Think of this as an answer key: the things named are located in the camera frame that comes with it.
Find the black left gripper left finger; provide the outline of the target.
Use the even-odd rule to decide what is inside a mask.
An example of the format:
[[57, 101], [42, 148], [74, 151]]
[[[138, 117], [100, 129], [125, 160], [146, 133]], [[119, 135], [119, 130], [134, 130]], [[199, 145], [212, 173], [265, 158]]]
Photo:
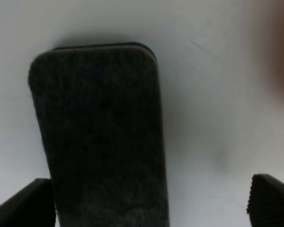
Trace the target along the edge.
[[35, 179], [0, 205], [0, 227], [54, 227], [55, 222], [50, 179]]

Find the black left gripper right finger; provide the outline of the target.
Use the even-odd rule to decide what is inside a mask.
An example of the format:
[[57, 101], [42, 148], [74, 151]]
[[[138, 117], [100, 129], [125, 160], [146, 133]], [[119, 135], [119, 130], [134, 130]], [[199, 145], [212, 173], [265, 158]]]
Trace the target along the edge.
[[247, 214], [253, 227], [284, 227], [284, 183], [268, 174], [253, 175]]

